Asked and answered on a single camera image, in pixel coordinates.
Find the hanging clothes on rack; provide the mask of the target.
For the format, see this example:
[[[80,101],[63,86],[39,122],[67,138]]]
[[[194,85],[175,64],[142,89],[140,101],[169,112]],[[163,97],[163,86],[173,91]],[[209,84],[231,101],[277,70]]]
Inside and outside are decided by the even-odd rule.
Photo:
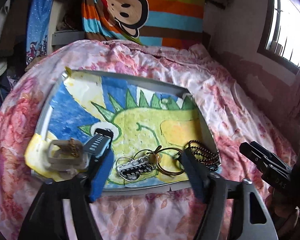
[[[0,107],[24,74],[28,0],[7,0],[0,9]]]

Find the floral pink bed quilt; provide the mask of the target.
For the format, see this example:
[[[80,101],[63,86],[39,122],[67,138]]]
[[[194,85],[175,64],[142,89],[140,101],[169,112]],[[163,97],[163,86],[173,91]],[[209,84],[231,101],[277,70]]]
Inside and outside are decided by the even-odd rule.
[[[256,141],[286,163],[296,161],[290,142],[202,45],[176,50],[128,41],[77,41],[32,67],[0,108],[0,231],[7,239],[16,239],[38,191],[24,153],[48,93],[66,67],[148,77],[187,88],[213,133],[222,176],[235,181],[250,178],[265,200],[270,198],[269,186],[240,154],[239,145]]]

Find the striped monkey blanket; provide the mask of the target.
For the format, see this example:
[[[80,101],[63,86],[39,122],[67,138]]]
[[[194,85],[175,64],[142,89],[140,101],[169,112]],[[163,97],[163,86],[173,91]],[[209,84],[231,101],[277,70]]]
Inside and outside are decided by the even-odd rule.
[[[90,40],[187,49],[203,39],[205,0],[83,0]]]

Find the blue dotted hanging curtain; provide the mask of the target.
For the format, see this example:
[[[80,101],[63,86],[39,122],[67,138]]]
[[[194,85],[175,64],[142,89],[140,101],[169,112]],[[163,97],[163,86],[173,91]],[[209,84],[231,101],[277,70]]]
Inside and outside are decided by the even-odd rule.
[[[27,20],[26,64],[47,55],[47,35],[53,0],[32,0]]]

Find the grey shelf board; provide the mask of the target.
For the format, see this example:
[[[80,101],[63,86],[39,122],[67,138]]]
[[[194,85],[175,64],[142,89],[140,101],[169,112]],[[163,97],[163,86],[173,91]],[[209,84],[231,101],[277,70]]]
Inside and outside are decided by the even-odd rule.
[[[51,46],[64,46],[85,39],[85,32],[77,30],[56,31],[51,36]]]

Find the light blue smart watch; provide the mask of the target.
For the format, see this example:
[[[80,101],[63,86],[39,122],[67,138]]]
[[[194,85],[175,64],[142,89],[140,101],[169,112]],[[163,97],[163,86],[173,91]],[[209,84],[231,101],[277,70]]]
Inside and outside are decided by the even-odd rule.
[[[98,161],[111,147],[114,133],[110,129],[97,128],[94,135],[84,144],[83,153],[89,157],[89,163]]]

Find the silver hair clip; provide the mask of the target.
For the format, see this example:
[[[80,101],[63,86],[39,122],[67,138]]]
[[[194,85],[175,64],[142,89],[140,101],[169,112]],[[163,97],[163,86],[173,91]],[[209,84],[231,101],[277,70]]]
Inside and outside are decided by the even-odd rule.
[[[156,165],[150,161],[149,155],[138,157],[137,159],[131,159],[130,161],[117,165],[117,173],[125,180],[135,181],[141,175],[146,175],[153,172]]]

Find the beige hair claw clip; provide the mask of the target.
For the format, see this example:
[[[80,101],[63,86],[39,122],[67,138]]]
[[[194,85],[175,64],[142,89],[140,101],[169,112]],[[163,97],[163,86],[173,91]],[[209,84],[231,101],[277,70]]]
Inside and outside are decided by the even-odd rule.
[[[86,171],[89,157],[83,153],[83,144],[79,140],[52,140],[45,151],[44,167],[56,172],[57,180],[68,180],[79,172]]]

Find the black hair tie yellow bead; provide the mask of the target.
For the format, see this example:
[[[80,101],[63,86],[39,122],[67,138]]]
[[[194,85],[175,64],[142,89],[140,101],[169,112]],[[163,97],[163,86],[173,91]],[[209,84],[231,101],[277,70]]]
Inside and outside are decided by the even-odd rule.
[[[151,155],[155,168],[163,175],[173,177],[184,173],[181,164],[181,154],[183,153],[181,149],[176,147],[163,148],[159,145],[155,150],[146,150],[146,153]]]

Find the window with bars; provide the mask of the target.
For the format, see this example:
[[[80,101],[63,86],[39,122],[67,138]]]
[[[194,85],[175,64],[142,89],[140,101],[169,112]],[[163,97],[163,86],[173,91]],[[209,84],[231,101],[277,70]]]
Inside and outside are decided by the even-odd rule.
[[[300,1],[268,0],[257,52],[293,74],[300,70]]]

